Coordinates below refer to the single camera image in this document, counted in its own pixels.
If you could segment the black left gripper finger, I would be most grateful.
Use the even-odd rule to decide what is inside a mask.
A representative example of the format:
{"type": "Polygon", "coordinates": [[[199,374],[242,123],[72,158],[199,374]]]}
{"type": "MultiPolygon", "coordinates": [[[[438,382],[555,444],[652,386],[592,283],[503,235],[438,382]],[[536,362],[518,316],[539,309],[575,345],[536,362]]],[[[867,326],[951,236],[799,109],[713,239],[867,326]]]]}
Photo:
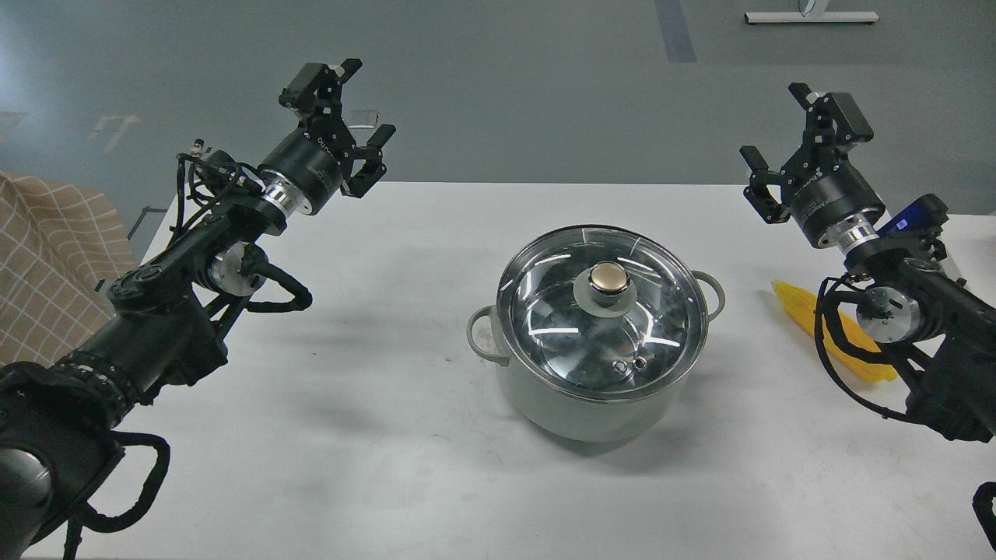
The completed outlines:
{"type": "Polygon", "coordinates": [[[387,167],[383,163],[383,148],[395,132],[395,125],[382,124],[370,136],[366,145],[342,152],[342,194],[349,198],[362,198],[387,173],[387,167]],[[363,165],[354,174],[346,174],[357,160],[362,160],[363,165]]]}
{"type": "Polygon", "coordinates": [[[342,89],[360,68],[362,60],[345,59],[330,67],[308,63],[291,79],[279,95],[279,105],[294,111],[299,123],[309,130],[324,130],[344,124],[342,89]]]}

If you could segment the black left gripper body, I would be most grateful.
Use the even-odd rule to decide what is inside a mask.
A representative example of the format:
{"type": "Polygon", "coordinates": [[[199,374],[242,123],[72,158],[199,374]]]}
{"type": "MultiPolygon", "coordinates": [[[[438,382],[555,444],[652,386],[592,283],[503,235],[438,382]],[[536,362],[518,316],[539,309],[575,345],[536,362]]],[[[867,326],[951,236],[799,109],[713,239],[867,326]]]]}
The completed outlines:
{"type": "Polygon", "coordinates": [[[366,171],[351,174],[355,138],[339,114],[320,110],[306,117],[260,164],[263,198],[289,216],[318,213],[335,192],[351,198],[366,195],[366,171]]]}

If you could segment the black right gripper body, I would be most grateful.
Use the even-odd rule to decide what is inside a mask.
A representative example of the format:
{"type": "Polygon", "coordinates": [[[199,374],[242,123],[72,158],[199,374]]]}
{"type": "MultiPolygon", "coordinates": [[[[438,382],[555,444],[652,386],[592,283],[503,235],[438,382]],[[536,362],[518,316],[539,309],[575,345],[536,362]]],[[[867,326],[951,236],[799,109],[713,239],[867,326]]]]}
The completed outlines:
{"type": "Polygon", "coordinates": [[[826,231],[858,213],[871,222],[882,217],[885,203],[842,152],[812,152],[786,162],[786,174],[796,191],[786,195],[786,205],[808,243],[824,248],[826,231]]]}

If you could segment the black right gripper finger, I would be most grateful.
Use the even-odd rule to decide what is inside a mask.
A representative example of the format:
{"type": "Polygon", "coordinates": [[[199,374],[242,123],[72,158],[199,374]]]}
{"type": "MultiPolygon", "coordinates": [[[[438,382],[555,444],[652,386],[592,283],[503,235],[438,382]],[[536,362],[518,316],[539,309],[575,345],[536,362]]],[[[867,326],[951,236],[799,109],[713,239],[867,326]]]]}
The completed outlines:
{"type": "Polygon", "coordinates": [[[787,160],[790,169],[846,162],[852,148],[874,138],[871,125],[850,93],[816,93],[803,82],[793,82],[787,89],[806,113],[799,149],[787,160]]]}
{"type": "Polygon", "coordinates": [[[768,224],[785,223],[791,215],[790,207],[778,201],[770,191],[771,185],[794,188],[794,177],[789,173],[773,173],[767,160],[754,145],[740,146],[740,155],[750,169],[749,184],[743,194],[762,220],[768,224]]]}

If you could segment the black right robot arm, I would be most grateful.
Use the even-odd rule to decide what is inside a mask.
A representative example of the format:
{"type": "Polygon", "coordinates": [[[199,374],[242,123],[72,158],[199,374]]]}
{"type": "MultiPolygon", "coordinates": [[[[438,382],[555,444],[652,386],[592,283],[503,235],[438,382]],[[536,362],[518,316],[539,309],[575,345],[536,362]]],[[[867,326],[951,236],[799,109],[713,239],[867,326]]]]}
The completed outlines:
{"type": "Polygon", "coordinates": [[[806,114],[799,149],[775,171],[755,146],[742,146],[750,169],[743,194],[765,222],[793,219],[812,247],[843,252],[843,276],[822,281],[815,301],[819,361],[846,394],[826,339],[851,358],[893,366],[908,389],[906,410],[863,397],[858,404],[953,442],[990,442],[995,312],[942,268],[947,206],[925,194],[881,226],[886,207],[849,160],[852,148],[874,138],[854,98],[803,82],[788,89],[806,114]]]}

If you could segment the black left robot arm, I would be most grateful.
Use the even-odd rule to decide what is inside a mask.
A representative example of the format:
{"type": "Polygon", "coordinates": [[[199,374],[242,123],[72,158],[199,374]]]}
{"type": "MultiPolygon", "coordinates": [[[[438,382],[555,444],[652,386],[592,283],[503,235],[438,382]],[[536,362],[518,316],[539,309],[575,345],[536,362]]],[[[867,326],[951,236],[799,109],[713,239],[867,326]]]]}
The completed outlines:
{"type": "Polygon", "coordinates": [[[295,213],[317,214],[342,194],[362,198],[385,175],[381,124],[358,143],[342,109],[359,59],[309,63],[279,103],[296,128],[259,166],[197,139],[177,155],[178,209],[167,248],[111,285],[114,315],[52,366],[2,368],[2,557],[67,528],[64,558],[82,532],[115,533],[152,507],[170,468],[161,436],[122,432],[136,405],[168,385],[192,386],[227,363],[225,338],[245,312],[282,314],[312,305],[308,288],[258,245],[295,213]]]}

